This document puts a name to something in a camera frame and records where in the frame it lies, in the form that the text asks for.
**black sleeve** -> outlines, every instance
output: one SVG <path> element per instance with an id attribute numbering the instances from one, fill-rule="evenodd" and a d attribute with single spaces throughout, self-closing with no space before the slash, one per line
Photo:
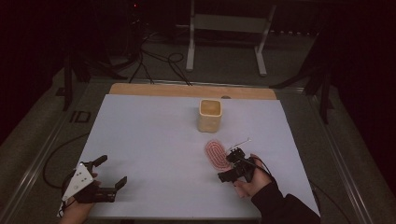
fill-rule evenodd
<path id="1" fill-rule="evenodd" d="M 320 217 L 314 211 L 291 194 L 284 198 L 274 183 L 262 188 L 251 201 L 262 213 L 262 224 L 320 223 Z"/>

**table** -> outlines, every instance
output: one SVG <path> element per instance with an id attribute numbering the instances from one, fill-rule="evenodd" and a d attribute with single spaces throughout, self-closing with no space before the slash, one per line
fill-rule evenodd
<path id="1" fill-rule="evenodd" d="M 283 108 L 272 90 L 115 84 L 109 93 L 80 160 L 107 154 L 108 161 L 95 168 L 103 186 L 125 175 L 128 183 L 115 203 L 97 204 L 92 217 L 260 218 L 260 212 L 249 199 L 240 199 L 232 184 L 220 183 L 204 153 L 210 139 L 230 147 L 247 137 L 252 142 L 242 149 L 264 160 L 282 192 L 296 195 L 318 213 Z M 221 96 L 232 99 L 221 100 L 220 130 L 199 133 L 193 119 L 199 100 Z M 241 112 L 248 114 L 240 117 Z M 257 114 L 269 119 L 250 116 Z"/>
<path id="2" fill-rule="evenodd" d="M 250 18 L 250 17 L 233 17 L 220 15 L 206 15 L 195 13 L 195 2 L 191 0 L 191 14 L 190 14 L 190 44 L 187 53 L 186 70 L 192 71 L 194 66 L 195 54 L 195 30 L 206 29 L 216 31 L 234 31 L 262 34 L 260 44 L 255 47 L 257 65 L 259 67 L 259 74 L 262 77 L 267 76 L 264 59 L 262 57 L 262 49 L 264 48 L 265 40 L 268 36 L 271 27 L 271 21 L 274 17 L 276 6 L 271 6 L 270 12 L 266 18 Z"/>

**wooden table edge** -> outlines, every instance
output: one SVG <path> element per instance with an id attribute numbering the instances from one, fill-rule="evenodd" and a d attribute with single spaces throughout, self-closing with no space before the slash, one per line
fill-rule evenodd
<path id="1" fill-rule="evenodd" d="M 115 83 L 109 94 L 276 100 L 275 92 L 266 88 L 174 84 Z"/>

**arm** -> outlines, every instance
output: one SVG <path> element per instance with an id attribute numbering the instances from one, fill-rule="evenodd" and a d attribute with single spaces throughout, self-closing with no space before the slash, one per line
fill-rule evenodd
<path id="1" fill-rule="evenodd" d="M 262 223 L 320 223 L 314 211 L 291 194 L 284 198 L 274 183 L 262 188 L 251 201 L 262 213 Z"/>
<path id="2" fill-rule="evenodd" d="M 64 216 L 59 224 L 82 224 L 88 217 L 93 203 L 78 203 L 74 198 L 69 200 L 68 207 L 64 210 Z"/>
<path id="3" fill-rule="evenodd" d="M 260 160 L 255 160 L 255 163 L 262 167 Z M 288 194 L 284 198 L 270 176 L 259 169 L 255 169 L 250 183 L 237 180 L 233 184 L 246 196 L 252 197 L 251 201 L 262 213 L 262 223 L 320 223 L 318 215 L 296 197 Z"/>

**dark background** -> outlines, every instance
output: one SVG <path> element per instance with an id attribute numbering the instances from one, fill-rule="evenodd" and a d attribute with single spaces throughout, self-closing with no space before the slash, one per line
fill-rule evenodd
<path id="1" fill-rule="evenodd" d="M 176 24 L 189 24 L 190 1 L 184 0 L 2 1 L 0 143 L 50 87 L 52 77 L 63 67 L 65 47 L 99 50 L 95 55 L 104 60 L 108 54 L 123 53 L 122 41 L 127 41 L 131 30 L 125 23 L 128 7 L 118 4 L 127 2 L 139 5 L 139 9 L 129 8 L 134 14 L 129 19 L 140 18 L 169 36 L 175 36 Z M 210 13 L 222 8 L 223 14 L 261 15 L 259 7 L 245 2 L 221 0 L 214 4 L 202 0 L 197 1 L 196 10 Z M 341 3 L 281 2 L 272 30 L 276 34 L 283 31 L 316 35 L 329 20 L 337 19 L 337 35 L 322 37 L 324 41 L 317 42 L 316 53 L 308 55 L 308 59 L 333 63 L 332 84 L 338 88 L 390 188 L 396 192 L 392 176 L 396 170 L 396 6 L 391 1 Z M 100 21 L 95 15 L 111 20 Z M 332 54 L 324 53 L 329 48 Z"/>

